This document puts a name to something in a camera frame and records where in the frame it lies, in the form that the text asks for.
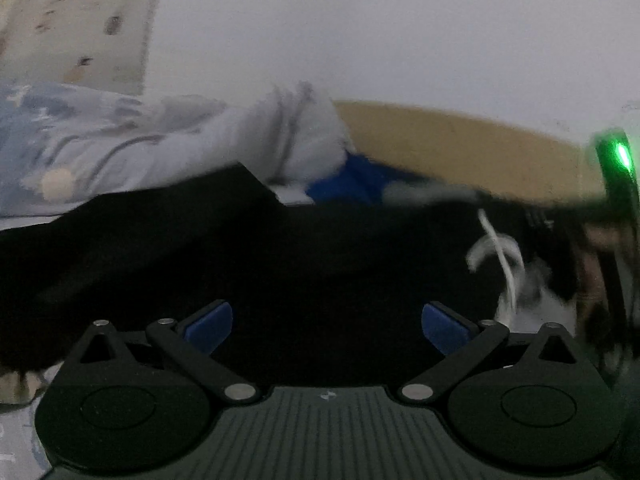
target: black object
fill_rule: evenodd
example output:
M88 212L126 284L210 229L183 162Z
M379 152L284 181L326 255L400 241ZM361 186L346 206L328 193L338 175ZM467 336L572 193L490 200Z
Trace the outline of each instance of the black object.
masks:
M215 329L220 306L177 331L158 320L147 340L94 322L36 412L47 479L615 478L598 460L621 407L560 325L515 335L481 321L395 395L384 378L329 389L275 381L263 395L185 340L185 324ZM137 362L135 346L160 359Z

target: glowing green led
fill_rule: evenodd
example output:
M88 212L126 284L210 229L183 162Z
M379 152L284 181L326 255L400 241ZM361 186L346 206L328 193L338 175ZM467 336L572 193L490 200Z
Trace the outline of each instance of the glowing green led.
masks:
M618 144L616 148L616 154L618 156L618 160L620 164L622 164L627 171L631 171L631 156L629 155L629 150L624 144Z

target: white cable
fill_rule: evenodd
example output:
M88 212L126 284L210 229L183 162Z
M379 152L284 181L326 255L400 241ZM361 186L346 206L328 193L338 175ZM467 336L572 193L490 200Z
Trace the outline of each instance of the white cable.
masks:
M500 266L502 267L502 272L504 272L504 277L507 281L507 294L509 297L509 313L508 317L511 319L511 316L516 311L516 284L515 279L513 278L513 272L511 272L511 267L507 262L507 258L504 256L504 250L502 249L502 245L498 238L498 235L495 232L494 226L491 225L489 219L486 217L486 212L484 209L478 210L478 219L482 224L482 228L489 235L489 238L494 242L495 252L498 254L498 260L500 260Z

